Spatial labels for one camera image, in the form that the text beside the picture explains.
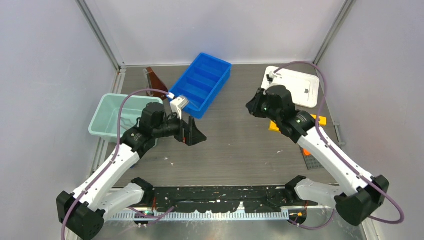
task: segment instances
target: small white object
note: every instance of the small white object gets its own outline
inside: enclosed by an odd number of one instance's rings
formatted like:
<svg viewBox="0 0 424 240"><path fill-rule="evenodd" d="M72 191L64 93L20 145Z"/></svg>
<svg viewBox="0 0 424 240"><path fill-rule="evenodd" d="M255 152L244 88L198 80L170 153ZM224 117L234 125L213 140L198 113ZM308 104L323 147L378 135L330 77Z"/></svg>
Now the small white object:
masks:
<svg viewBox="0 0 424 240"><path fill-rule="evenodd" d="M317 106L320 89L320 79L317 76L288 69L281 69L274 73L277 69L276 66L266 68L261 88L268 89L272 86L283 85L291 92L294 104L307 108ZM268 81L268 74L273 78L272 82Z"/></svg>
<svg viewBox="0 0 424 240"><path fill-rule="evenodd" d="M172 92L168 92L167 97L171 100L173 100L175 98L175 95Z"/></svg>
<svg viewBox="0 0 424 240"><path fill-rule="evenodd" d="M189 100L185 96L179 96L172 100L170 103L173 113L178 115L178 119L183 119L183 108L189 104Z"/></svg>

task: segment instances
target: gray baseplate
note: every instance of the gray baseplate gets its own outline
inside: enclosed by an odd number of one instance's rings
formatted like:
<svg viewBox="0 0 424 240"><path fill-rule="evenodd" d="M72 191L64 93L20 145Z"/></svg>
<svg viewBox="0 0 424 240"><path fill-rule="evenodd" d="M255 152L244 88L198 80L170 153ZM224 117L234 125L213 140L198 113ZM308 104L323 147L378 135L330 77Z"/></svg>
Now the gray baseplate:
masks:
<svg viewBox="0 0 424 240"><path fill-rule="evenodd" d="M305 161L306 168L308 170L312 170L312 169L323 169L324 168L321 165L321 163L314 156L312 156L312 155L306 156L304 154L303 148L300 148L300 151L302 152L303 159Z"/></svg>

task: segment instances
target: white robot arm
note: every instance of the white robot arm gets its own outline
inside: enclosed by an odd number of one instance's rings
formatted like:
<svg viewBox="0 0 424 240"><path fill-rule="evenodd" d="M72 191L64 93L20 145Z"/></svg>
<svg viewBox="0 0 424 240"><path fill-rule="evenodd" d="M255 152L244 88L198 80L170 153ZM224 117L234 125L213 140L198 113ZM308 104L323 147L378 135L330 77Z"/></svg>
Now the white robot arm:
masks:
<svg viewBox="0 0 424 240"><path fill-rule="evenodd" d="M331 141L322 128L319 128L320 136L315 119L309 113L295 109L292 95L286 87L270 84L267 89L259 88L246 107L251 115L273 121L284 136L308 150L338 183L338 186L322 184L298 176L285 185L297 198L334 208L353 226L361 224L383 204L385 198L360 176L385 193L389 188L387 179L382 175L374 177L361 168ZM329 146L355 167L359 175L347 167Z"/></svg>
<svg viewBox="0 0 424 240"><path fill-rule="evenodd" d="M66 227L80 238L91 240L100 232L104 222L116 213L134 204L151 204L154 199L153 186L141 178L133 179L117 192L108 193L122 175L155 146L156 139L174 136L188 146L206 141L206 136L197 129L194 118L190 116L188 123L183 120L181 108L187 103L183 96L172 100L170 105L174 113L169 116L162 104L149 103L137 119L137 124L120 139L118 155L115 157L115 153L112 153L71 194L65 191L59 194L56 198L59 222L63 223L71 205L77 201L75 197L82 196L71 212Z"/></svg>

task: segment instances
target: blue plastic tray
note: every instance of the blue plastic tray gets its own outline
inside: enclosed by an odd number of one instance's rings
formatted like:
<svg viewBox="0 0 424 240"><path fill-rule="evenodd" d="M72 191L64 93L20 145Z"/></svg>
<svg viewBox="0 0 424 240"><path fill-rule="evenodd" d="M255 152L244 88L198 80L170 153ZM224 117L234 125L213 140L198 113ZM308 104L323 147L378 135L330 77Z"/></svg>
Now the blue plastic tray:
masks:
<svg viewBox="0 0 424 240"><path fill-rule="evenodd" d="M201 119L230 78L231 63L200 53L169 90L176 97L188 98L184 112Z"/></svg>

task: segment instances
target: white wall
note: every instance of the white wall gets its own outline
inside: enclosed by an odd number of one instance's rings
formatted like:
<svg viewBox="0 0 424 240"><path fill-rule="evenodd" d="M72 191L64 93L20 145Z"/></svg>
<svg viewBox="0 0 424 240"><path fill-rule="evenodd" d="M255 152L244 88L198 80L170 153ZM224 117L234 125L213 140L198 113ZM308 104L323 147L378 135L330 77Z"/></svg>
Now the white wall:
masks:
<svg viewBox="0 0 424 240"><path fill-rule="evenodd" d="M73 0L2 0L0 32L0 239L57 240L56 197L88 174L115 69Z"/></svg>
<svg viewBox="0 0 424 240"><path fill-rule="evenodd" d="M319 64L333 118L350 156L390 181L401 225L377 224L381 239L424 235L424 2L357 1ZM396 220L386 201L375 216Z"/></svg>
<svg viewBox="0 0 424 240"><path fill-rule="evenodd" d="M86 0L127 65L315 59L344 0Z"/></svg>

